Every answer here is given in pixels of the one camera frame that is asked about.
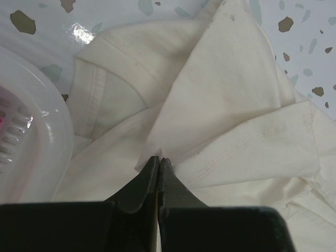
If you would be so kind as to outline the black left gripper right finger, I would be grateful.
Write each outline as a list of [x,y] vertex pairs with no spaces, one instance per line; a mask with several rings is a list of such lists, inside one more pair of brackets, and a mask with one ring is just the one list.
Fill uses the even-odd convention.
[[159,173],[162,251],[292,251],[280,214],[269,207],[209,207],[174,174],[169,159]]

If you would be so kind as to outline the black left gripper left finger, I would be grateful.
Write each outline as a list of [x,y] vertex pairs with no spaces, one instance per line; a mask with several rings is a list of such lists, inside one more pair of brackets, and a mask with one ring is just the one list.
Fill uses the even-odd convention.
[[155,251],[159,166],[104,201],[1,205],[1,251]]

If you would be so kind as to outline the cream white t-shirt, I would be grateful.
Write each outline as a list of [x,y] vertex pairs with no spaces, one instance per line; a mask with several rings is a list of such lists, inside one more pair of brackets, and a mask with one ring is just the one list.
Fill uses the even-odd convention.
[[105,30],[75,60],[76,150],[55,200],[99,201],[157,155],[209,206],[269,206],[335,251],[335,121],[295,90],[244,1]]

